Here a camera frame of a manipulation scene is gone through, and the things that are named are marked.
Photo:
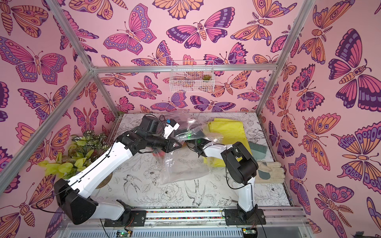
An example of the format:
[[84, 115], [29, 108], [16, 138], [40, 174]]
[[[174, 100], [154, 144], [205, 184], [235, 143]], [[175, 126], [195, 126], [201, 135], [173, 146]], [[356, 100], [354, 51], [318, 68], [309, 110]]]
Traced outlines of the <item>yellow garment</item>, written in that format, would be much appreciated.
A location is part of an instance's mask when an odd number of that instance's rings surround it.
[[215, 118], [213, 121], [208, 122], [207, 126], [209, 132], [219, 134], [223, 137], [220, 143], [228, 145], [241, 142], [251, 154], [244, 124], [241, 121]]

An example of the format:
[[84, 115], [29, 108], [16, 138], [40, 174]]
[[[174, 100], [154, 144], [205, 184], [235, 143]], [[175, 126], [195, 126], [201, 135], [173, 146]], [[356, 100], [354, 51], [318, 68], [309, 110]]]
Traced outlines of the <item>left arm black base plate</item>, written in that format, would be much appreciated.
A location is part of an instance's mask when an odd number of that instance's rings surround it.
[[146, 221], [146, 210], [125, 211], [117, 220], [106, 219], [105, 227], [143, 227]]

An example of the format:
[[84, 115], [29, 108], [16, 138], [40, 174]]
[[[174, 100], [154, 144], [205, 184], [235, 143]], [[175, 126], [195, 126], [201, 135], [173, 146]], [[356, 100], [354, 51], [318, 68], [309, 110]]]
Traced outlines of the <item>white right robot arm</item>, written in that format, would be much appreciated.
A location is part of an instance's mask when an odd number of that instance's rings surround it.
[[259, 165], [243, 143], [225, 145], [201, 138], [187, 142], [187, 146], [198, 156], [212, 157], [224, 162], [225, 171], [233, 181], [241, 185], [231, 187], [238, 191], [238, 217], [245, 223], [252, 221], [258, 209], [254, 188]]

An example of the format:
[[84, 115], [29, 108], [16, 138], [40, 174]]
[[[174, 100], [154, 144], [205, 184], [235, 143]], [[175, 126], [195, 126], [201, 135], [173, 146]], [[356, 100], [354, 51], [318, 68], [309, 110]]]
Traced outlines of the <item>clear plastic vacuum bag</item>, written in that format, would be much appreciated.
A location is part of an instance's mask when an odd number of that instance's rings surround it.
[[[183, 146], [181, 149], [165, 153], [165, 158], [156, 158], [160, 165], [160, 183], [169, 184], [173, 182], [199, 179], [210, 174], [214, 159], [198, 156], [190, 150], [186, 144], [188, 140], [204, 138], [209, 141], [220, 143], [222, 136], [211, 133], [208, 130], [207, 121], [200, 119], [198, 114], [191, 114], [187, 110], [160, 114], [159, 119], [166, 123], [168, 119], [174, 119], [180, 127], [172, 132], [171, 138], [179, 141]], [[196, 122], [189, 124], [189, 118]]]

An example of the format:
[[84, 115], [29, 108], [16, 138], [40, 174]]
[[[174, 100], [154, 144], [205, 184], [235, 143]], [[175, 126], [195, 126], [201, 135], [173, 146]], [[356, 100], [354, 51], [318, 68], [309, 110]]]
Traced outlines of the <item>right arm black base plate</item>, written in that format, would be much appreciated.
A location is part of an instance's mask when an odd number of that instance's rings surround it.
[[228, 226], [239, 225], [266, 225], [266, 217], [262, 209], [252, 209], [245, 212], [240, 209], [223, 209], [221, 212]]

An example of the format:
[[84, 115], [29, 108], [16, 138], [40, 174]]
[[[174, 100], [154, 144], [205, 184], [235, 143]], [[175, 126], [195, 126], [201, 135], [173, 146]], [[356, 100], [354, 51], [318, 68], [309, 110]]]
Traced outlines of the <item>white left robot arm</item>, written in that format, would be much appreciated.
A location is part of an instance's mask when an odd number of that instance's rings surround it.
[[121, 200], [116, 203], [98, 202], [91, 197], [93, 191], [117, 167], [146, 148], [166, 153], [180, 149], [181, 143], [170, 137], [179, 127], [174, 119], [163, 123], [154, 115], [143, 116], [139, 126], [119, 135], [89, 167], [68, 180], [60, 179], [54, 184], [59, 208], [75, 225], [90, 219], [104, 220], [116, 226], [128, 225], [133, 219], [130, 206]]

